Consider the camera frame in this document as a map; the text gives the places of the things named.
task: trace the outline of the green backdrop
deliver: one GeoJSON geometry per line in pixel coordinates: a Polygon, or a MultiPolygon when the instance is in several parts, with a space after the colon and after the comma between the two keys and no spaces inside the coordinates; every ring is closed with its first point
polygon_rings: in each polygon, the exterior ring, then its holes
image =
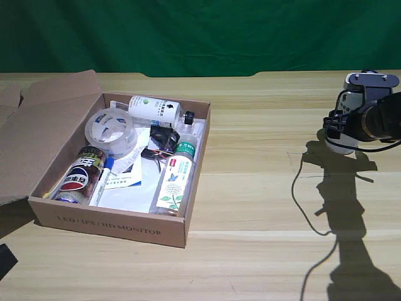
{"type": "Polygon", "coordinates": [[[0,72],[401,69],[401,1],[0,0],[0,72]]]}

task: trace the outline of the canned drink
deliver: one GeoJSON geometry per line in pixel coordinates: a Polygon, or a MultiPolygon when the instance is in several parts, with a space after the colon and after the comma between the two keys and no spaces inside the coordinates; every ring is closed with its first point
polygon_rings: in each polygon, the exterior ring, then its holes
{"type": "Polygon", "coordinates": [[[105,161],[106,154],[102,150],[93,146],[82,148],[54,199],[89,204],[105,161]]]}

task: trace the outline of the spray bottle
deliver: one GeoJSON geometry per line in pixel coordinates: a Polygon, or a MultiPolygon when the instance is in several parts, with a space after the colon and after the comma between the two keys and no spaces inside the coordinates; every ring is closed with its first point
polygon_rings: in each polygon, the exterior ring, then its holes
{"type": "Polygon", "coordinates": [[[149,213],[182,215],[189,198],[197,138],[192,135],[194,113],[186,111],[174,155],[167,159],[149,213]]]}

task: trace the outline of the clear tape roll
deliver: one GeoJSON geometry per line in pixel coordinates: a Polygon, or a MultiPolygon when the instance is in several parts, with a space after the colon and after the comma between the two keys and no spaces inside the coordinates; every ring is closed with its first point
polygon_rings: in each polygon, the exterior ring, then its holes
{"type": "Polygon", "coordinates": [[[94,114],[85,126],[92,146],[114,159],[127,155],[137,142],[133,118],[119,108],[106,108],[94,114]]]}

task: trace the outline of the cardboard box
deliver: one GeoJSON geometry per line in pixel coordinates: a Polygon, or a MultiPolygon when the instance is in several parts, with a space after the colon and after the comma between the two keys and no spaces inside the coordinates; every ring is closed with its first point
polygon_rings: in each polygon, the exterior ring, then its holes
{"type": "Polygon", "coordinates": [[[15,88],[3,95],[8,96],[0,98],[0,203],[28,197],[47,227],[185,247],[209,133],[210,103],[157,97],[178,101],[206,120],[186,211],[183,217],[172,217],[41,198],[87,145],[86,121],[111,100],[128,103],[131,95],[102,93],[93,70],[34,83],[19,107],[15,88]]]}

